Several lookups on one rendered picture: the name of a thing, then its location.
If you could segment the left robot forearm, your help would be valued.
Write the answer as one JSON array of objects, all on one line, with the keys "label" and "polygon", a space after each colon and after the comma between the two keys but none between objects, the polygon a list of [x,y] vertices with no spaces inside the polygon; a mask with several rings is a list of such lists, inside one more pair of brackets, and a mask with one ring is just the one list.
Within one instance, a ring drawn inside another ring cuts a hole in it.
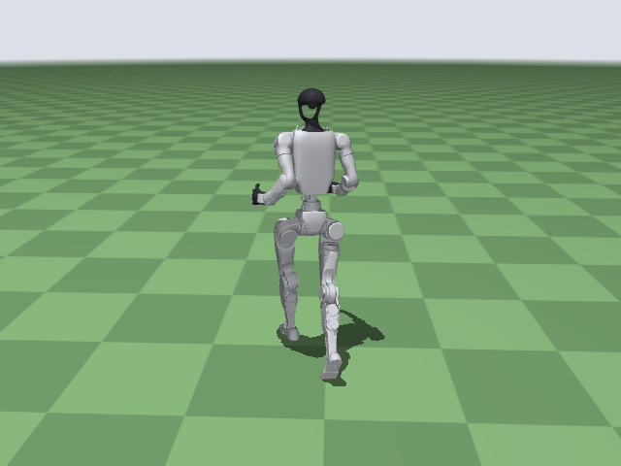
[{"label": "left robot forearm", "polygon": [[277,182],[273,185],[272,189],[268,193],[257,194],[257,203],[263,203],[265,205],[275,205],[275,203],[286,195],[287,191],[284,189],[287,184],[287,178],[285,175],[280,175]]}]

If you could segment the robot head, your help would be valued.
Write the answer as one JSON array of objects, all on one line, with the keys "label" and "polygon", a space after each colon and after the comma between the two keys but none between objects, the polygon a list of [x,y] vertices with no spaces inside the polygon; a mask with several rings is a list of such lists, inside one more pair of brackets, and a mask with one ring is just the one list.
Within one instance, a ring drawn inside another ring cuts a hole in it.
[{"label": "robot head", "polygon": [[[306,122],[306,126],[302,131],[307,132],[325,132],[318,123],[318,115],[321,109],[321,105],[325,103],[324,94],[316,88],[308,88],[304,90],[298,97],[299,113],[303,121]],[[316,113],[313,118],[307,118],[303,115],[302,106],[308,105],[310,109],[316,109]]]}]

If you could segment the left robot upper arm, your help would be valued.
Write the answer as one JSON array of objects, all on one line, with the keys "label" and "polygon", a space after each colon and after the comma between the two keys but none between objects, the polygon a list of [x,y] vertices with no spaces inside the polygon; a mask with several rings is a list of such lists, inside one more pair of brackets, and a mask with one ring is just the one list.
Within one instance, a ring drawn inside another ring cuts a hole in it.
[{"label": "left robot upper arm", "polygon": [[273,147],[277,154],[278,166],[282,171],[282,175],[287,178],[287,184],[284,189],[293,189],[298,184],[295,177],[294,165],[291,154],[291,146],[293,142],[293,132],[280,133],[274,140]]}]

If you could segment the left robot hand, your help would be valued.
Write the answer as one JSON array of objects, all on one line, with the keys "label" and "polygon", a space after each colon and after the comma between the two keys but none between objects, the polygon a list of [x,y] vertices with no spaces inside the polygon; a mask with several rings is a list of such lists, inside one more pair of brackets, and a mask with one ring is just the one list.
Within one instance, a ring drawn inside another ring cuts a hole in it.
[{"label": "left robot hand", "polygon": [[253,200],[252,205],[259,205],[259,204],[261,204],[261,205],[265,205],[265,204],[263,204],[263,203],[257,203],[257,194],[258,194],[258,193],[261,193],[261,194],[265,194],[265,193],[267,193],[267,192],[264,192],[264,191],[260,191],[260,189],[259,189],[259,185],[260,185],[260,183],[258,183],[258,184],[255,186],[255,188],[252,190],[252,191],[253,191],[253,193],[252,193],[252,200]]}]

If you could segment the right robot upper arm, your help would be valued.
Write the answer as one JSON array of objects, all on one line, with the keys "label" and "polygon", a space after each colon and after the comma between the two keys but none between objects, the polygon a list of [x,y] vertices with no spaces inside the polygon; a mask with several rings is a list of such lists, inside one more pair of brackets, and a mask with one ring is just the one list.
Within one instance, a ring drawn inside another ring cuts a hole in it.
[{"label": "right robot upper arm", "polygon": [[355,168],[355,160],[352,154],[351,142],[349,137],[344,133],[335,133],[336,150],[343,166],[345,174],[342,176],[342,183],[345,187],[352,187],[359,184],[359,178]]}]

